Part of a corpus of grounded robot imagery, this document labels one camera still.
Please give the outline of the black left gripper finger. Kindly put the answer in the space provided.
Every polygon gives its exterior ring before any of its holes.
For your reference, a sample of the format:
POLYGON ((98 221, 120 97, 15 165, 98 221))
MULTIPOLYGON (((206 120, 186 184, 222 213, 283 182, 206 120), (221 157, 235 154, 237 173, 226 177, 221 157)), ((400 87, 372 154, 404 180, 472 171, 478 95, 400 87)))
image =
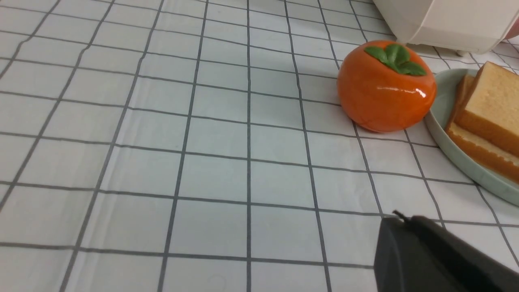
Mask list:
POLYGON ((380 222, 379 292, 517 292, 519 275, 424 216, 380 222))

